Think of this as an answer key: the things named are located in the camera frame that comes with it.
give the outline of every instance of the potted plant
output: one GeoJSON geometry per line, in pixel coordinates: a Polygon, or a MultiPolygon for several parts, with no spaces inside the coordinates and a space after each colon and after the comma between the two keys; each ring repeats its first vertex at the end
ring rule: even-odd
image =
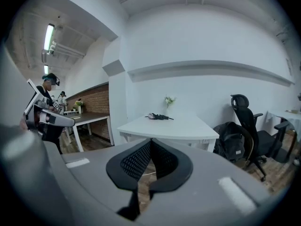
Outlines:
{"type": "Polygon", "coordinates": [[[79,113],[81,114],[82,113],[82,106],[83,106],[83,102],[82,101],[80,101],[80,100],[77,100],[76,102],[75,102],[75,106],[77,106],[78,108],[79,108],[79,113]]]}
{"type": "Polygon", "coordinates": [[[165,116],[170,116],[171,115],[171,112],[170,112],[170,106],[175,102],[177,98],[174,97],[174,98],[171,98],[169,96],[165,96],[164,97],[164,101],[166,103],[166,110],[165,110],[165,116]]]}

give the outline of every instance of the robotic device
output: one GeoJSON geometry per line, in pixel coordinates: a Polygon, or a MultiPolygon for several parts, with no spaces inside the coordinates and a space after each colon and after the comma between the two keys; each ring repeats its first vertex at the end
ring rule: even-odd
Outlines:
{"type": "Polygon", "coordinates": [[[47,131],[37,125],[73,126],[74,120],[47,110],[38,93],[31,101],[29,131],[0,126],[0,161],[15,193],[48,224],[258,224],[276,203],[260,182],[224,158],[157,139],[60,155],[54,143],[41,140],[38,134],[47,131]],[[140,212],[138,181],[151,159],[157,180],[140,212]]]}
{"type": "MultiPolygon", "coordinates": [[[[52,137],[56,137],[56,139],[58,139],[64,127],[74,126],[74,119],[48,110],[49,98],[43,97],[30,79],[27,83],[35,91],[34,96],[24,112],[28,129],[37,131],[43,140],[47,140],[49,138],[48,134],[50,133],[52,137]],[[58,127],[55,130],[55,135],[53,130],[51,132],[48,131],[49,126],[58,127]]],[[[54,107],[59,109],[59,105],[57,103],[54,103],[54,107]]]]}

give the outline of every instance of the ceiling light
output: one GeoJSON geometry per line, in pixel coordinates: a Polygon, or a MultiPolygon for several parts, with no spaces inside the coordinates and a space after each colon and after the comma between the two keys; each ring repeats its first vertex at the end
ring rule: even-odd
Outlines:
{"type": "Polygon", "coordinates": [[[55,26],[53,24],[49,24],[47,26],[45,42],[44,42],[44,49],[47,51],[49,50],[51,36],[52,36],[52,32],[53,32],[54,28],[55,28],[55,26]]]}
{"type": "Polygon", "coordinates": [[[44,65],[44,73],[48,74],[48,65],[44,65]]]}

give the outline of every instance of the red brick wall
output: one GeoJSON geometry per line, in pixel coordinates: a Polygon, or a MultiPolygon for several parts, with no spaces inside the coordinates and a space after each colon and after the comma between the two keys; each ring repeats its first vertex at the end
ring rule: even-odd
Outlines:
{"type": "MultiPolygon", "coordinates": [[[[79,98],[84,101],[84,112],[110,113],[108,84],[86,90],[66,99],[68,110],[73,109],[75,101],[79,98]]],[[[110,138],[107,120],[91,123],[91,130],[103,138],[110,138]]]]}

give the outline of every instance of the wooden table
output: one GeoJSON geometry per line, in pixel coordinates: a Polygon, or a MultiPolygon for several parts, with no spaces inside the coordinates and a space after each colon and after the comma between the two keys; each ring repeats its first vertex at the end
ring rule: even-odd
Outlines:
{"type": "Polygon", "coordinates": [[[131,135],[142,138],[160,138],[176,143],[190,144],[196,147],[198,144],[209,144],[207,151],[213,152],[215,140],[219,138],[211,127],[196,115],[177,115],[174,120],[150,120],[140,117],[128,124],[117,128],[126,141],[131,135]]]}
{"type": "MultiPolygon", "coordinates": [[[[111,145],[114,145],[112,130],[111,130],[110,114],[87,112],[87,113],[82,113],[82,114],[68,114],[68,115],[65,115],[65,116],[69,117],[69,118],[73,118],[75,120],[75,125],[72,128],[73,128],[75,140],[76,140],[77,146],[79,147],[80,152],[83,152],[84,150],[83,150],[83,147],[82,147],[80,139],[79,139],[77,126],[88,124],[89,134],[91,135],[92,131],[91,131],[90,123],[95,122],[95,121],[107,120],[111,145]]],[[[66,128],[66,134],[67,134],[67,138],[69,140],[69,143],[71,143],[68,128],[66,128]]]]}
{"type": "Polygon", "coordinates": [[[64,111],[64,114],[68,115],[68,114],[71,114],[71,113],[78,113],[79,111],[64,111]]]}

